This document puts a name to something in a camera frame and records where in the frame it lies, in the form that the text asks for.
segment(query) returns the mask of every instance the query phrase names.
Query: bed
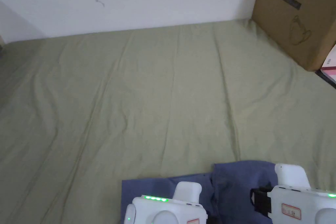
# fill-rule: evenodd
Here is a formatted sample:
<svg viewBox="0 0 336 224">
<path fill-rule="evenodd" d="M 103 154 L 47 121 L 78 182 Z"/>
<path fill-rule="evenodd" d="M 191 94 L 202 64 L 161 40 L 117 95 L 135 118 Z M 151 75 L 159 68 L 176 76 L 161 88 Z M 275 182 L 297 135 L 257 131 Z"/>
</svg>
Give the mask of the bed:
<svg viewBox="0 0 336 224">
<path fill-rule="evenodd" d="M 303 166 L 336 189 L 336 90 L 251 20 L 10 43 L 0 223 L 119 223 L 123 179 Z"/>
</svg>

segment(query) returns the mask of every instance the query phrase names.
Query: white sticker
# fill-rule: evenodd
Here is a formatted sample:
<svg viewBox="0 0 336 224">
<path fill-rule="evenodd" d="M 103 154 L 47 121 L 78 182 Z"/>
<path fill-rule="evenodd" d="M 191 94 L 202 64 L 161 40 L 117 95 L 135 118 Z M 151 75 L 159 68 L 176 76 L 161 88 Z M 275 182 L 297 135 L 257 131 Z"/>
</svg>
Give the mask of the white sticker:
<svg viewBox="0 0 336 224">
<path fill-rule="evenodd" d="M 301 210 L 299 208 L 286 205 L 286 204 L 282 204 L 281 209 L 282 209 L 283 214 L 288 215 L 292 218 L 301 220 Z"/>
<path fill-rule="evenodd" d="M 199 219 L 191 220 L 188 221 L 187 224 L 200 224 L 200 220 Z"/>
</svg>

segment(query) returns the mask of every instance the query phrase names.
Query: green indicator light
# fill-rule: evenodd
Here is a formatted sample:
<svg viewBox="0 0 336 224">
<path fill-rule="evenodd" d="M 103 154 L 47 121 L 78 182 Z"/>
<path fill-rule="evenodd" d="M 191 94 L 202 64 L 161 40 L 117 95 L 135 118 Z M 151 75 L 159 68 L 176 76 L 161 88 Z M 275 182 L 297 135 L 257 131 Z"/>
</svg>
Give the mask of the green indicator light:
<svg viewBox="0 0 336 224">
<path fill-rule="evenodd" d="M 167 198 L 158 198 L 158 197 L 153 197 L 153 196 L 144 196 L 145 199 L 152 199 L 152 200 L 157 200 L 157 201 L 163 201 L 163 202 L 168 202 Z"/>
</svg>

